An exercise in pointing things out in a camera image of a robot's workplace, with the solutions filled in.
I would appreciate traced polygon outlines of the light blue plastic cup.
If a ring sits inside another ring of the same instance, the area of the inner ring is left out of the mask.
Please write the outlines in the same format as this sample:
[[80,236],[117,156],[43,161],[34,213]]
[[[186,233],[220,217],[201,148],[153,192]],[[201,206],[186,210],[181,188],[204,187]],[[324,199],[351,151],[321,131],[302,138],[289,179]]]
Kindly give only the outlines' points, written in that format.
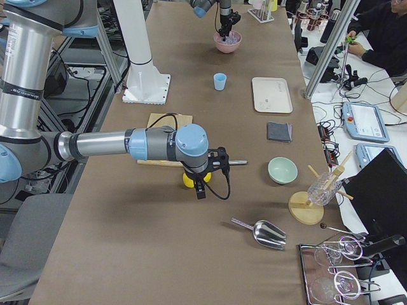
[[227,75],[224,73],[215,73],[213,75],[213,80],[214,80],[214,89],[217,91],[222,91],[224,90],[226,86],[226,81],[227,81]]

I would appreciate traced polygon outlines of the steel ice scoop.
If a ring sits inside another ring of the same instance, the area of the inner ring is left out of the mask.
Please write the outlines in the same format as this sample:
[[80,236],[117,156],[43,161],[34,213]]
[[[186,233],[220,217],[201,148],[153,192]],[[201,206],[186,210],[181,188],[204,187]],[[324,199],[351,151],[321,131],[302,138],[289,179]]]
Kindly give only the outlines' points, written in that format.
[[259,220],[254,225],[247,224],[236,218],[231,221],[252,231],[254,239],[262,246],[284,250],[286,246],[286,233],[267,220]]

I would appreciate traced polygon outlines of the yellow lemon upper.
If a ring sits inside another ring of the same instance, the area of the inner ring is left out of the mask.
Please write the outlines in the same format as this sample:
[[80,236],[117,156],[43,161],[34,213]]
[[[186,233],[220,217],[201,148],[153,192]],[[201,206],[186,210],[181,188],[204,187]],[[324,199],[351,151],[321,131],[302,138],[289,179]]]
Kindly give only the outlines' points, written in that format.
[[201,173],[201,177],[204,182],[209,182],[212,178],[212,173],[211,172]]

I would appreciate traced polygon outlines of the yellow lemon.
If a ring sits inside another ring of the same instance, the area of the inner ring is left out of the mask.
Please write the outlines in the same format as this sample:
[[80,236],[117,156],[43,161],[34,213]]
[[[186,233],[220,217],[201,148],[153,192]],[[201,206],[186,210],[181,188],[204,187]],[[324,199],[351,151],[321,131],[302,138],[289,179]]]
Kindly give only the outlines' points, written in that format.
[[185,173],[183,173],[183,184],[187,188],[194,188],[193,179],[189,178]]
[[204,182],[209,182],[212,178],[212,173],[211,172],[201,173],[201,177]]

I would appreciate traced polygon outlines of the yellow lemon lower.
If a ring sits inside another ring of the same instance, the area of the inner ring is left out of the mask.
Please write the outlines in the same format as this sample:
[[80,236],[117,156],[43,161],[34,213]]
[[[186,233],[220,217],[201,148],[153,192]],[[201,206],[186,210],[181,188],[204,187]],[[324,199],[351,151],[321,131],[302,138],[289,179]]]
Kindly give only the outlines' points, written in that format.
[[185,173],[183,173],[183,184],[187,188],[194,188],[193,179],[189,178]]

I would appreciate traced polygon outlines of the pink bowl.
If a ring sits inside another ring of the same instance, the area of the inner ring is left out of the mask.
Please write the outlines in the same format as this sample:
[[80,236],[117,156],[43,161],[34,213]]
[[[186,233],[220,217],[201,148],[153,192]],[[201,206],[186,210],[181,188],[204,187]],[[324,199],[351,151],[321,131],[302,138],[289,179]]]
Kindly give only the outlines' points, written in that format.
[[215,32],[214,33],[214,36],[213,36],[213,38],[214,38],[214,44],[215,44],[215,47],[220,51],[220,52],[222,52],[222,53],[233,53],[234,51],[236,51],[237,49],[238,49],[238,47],[240,46],[240,44],[241,44],[241,41],[242,41],[242,36],[241,36],[241,34],[240,34],[240,37],[241,37],[241,40],[240,40],[240,42],[238,43],[238,44],[233,44],[233,45],[225,45],[225,44],[220,44],[220,43],[217,43],[216,42],[216,36],[217,36],[217,32]]

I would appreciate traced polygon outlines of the steel muddler black tip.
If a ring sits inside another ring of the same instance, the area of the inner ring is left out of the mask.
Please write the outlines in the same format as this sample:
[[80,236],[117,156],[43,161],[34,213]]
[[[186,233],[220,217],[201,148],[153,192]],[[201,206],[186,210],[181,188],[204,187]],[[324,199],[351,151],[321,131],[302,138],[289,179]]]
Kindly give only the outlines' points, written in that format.
[[228,160],[228,162],[226,162],[225,160],[223,161],[215,161],[213,162],[214,165],[216,166],[226,166],[226,164],[228,164],[229,166],[241,166],[241,165],[246,165],[247,164],[247,160]]

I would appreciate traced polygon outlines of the light green bowl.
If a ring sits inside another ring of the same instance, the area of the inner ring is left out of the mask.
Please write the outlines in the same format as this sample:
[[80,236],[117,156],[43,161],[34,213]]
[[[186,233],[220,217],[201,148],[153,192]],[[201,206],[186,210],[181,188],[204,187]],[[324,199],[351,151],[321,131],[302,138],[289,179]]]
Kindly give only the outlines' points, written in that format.
[[297,166],[285,157],[275,157],[268,162],[268,175],[278,184],[288,184],[298,176]]

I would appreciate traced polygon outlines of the grey folded cloth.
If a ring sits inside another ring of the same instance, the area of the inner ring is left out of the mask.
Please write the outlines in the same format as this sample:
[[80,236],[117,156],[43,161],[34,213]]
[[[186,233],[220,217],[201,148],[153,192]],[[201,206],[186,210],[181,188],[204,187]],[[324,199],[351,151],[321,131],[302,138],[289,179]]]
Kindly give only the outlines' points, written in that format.
[[279,142],[291,142],[293,126],[289,123],[267,122],[267,139]]

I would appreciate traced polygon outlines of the cream rabbit tray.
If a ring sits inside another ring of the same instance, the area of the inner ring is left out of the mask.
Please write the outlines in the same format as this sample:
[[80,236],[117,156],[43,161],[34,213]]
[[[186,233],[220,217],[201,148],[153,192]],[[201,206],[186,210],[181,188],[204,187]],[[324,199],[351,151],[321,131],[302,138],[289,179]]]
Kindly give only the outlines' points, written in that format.
[[293,105],[284,78],[252,78],[254,109],[262,113],[290,114]]

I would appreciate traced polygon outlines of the wooden glass drying stand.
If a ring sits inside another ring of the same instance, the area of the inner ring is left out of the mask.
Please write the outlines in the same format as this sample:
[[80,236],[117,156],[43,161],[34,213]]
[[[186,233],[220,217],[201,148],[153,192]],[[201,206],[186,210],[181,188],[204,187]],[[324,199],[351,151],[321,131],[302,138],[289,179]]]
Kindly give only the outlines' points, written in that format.
[[309,170],[316,176],[315,182],[307,191],[294,193],[289,199],[289,211],[299,222],[314,225],[320,222],[324,216],[324,206],[340,193],[344,197],[353,200],[354,197],[340,191],[340,175],[345,171],[345,164],[352,156],[350,151],[345,159],[333,170],[318,174],[311,165]]

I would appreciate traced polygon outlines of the clear glass on stand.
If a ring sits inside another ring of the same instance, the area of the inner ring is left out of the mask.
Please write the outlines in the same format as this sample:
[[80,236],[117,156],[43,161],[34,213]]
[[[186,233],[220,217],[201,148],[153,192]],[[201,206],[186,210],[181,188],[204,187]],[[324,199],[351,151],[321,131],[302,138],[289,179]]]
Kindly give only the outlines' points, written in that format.
[[341,182],[333,178],[332,173],[322,173],[321,176],[308,188],[308,199],[316,205],[327,205],[341,188]]

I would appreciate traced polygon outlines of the blue teach pendant lower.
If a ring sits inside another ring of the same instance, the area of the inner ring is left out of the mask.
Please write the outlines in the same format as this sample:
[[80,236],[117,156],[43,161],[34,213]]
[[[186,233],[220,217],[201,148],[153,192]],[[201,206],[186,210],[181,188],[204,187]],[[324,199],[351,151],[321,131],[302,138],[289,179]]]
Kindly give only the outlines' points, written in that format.
[[359,167],[363,169],[371,160],[378,156],[384,149],[389,149],[394,156],[401,161],[401,158],[394,146],[382,144],[357,144],[355,154],[357,156]]

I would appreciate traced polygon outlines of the blue teach pendant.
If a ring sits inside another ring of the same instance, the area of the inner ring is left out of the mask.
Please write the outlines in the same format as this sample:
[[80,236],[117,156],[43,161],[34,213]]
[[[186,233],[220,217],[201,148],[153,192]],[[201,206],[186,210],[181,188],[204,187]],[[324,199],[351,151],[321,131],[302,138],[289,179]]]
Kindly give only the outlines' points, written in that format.
[[386,143],[389,134],[380,110],[375,105],[345,102],[341,108],[343,125],[351,138]]
[[394,146],[382,144],[357,144],[355,154],[357,156],[359,167],[363,169],[371,160],[378,156],[384,149],[389,149],[394,156],[401,161],[401,158]]

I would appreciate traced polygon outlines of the blue teach pendant upper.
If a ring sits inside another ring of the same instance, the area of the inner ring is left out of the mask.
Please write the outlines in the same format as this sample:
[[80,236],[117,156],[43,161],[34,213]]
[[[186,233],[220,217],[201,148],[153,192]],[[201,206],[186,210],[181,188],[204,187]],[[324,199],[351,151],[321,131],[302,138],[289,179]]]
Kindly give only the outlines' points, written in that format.
[[351,138],[386,143],[389,134],[380,110],[375,105],[345,102],[341,108],[343,125]]

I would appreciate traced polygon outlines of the seated person in black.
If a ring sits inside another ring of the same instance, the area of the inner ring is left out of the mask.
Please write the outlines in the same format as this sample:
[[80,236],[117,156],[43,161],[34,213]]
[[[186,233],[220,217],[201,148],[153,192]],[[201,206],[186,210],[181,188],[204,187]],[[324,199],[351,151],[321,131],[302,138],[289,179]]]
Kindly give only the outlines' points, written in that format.
[[350,22],[347,37],[355,38],[362,31],[369,32],[371,48],[355,41],[348,46],[349,53],[385,69],[390,76],[406,73],[406,1],[388,1],[361,13]]

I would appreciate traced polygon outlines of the black monitor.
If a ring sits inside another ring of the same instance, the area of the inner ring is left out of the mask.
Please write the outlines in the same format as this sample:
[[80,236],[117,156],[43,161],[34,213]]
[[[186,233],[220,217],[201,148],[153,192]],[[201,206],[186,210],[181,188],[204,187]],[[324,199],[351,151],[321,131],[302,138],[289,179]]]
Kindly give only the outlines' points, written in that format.
[[406,236],[406,168],[384,149],[344,181],[351,204],[369,234]]

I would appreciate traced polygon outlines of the aluminium frame post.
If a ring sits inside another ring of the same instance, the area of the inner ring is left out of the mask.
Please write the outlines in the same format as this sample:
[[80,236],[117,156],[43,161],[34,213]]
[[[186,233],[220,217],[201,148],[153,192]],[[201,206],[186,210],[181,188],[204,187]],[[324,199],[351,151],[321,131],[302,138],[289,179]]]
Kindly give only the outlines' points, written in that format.
[[304,97],[307,100],[311,100],[312,95],[314,94],[316,88],[318,87],[324,71],[328,67],[328,64],[333,56],[333,53],[338,46],[339,42],[344,37],[344,32],[347,30],[348,23],[350,22],[352,16],[357,9],[360,0],[347,0],[341,10],[341,13],[338,17],[338,20],[333,27],[331,35],[324,47],[322,55],[316,65],[316,68],[307,84],[307,87],[304,91]]

